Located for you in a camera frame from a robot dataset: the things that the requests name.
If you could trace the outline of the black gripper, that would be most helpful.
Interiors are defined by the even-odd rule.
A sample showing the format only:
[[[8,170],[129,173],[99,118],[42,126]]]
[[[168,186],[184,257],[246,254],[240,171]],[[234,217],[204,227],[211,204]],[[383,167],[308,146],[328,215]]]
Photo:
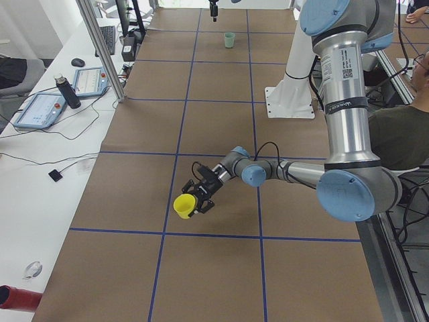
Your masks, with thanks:
[[[218,178],[215,179],[202,179],[198,184],[193,180],[189,180],[183,187],[183,194],[194,194],[198,202],[193,210],[191,210],[189,217],[197,213],[206,213],[211,210],[215,203],[210,198],[223,186],[223,183]]]

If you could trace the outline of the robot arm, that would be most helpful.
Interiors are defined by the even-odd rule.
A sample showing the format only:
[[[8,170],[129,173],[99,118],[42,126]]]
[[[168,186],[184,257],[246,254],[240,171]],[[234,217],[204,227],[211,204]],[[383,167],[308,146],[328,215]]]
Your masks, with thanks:
[[[184,185],[175,212],[184,219],[207,212],[212,196],[235,177],[254,187],[278,179],[313,188],[322,208],[342,221],[364,221],[396,205],[400,181],[371,150],[361,60],[391,44],[395,11],[395,1],[303,2],[284,78],[265,90],[267,114],[311,117],[309,83],[320,62],[328,159],[322,165],[262,160],[233,148],[214,168],[198,167],[200,180]]]

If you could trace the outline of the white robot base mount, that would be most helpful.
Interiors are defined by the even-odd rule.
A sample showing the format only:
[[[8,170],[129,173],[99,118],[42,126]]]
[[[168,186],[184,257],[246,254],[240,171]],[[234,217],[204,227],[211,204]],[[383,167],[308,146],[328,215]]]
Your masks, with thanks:
[[[265,88],[265,103],[269,118],[314,119],[309,77],[316,55],[311,37],[303,32],[300,19],[303,17],[304,1],[292,1],[296,30],[288,56],[284,77],[276,87]]]

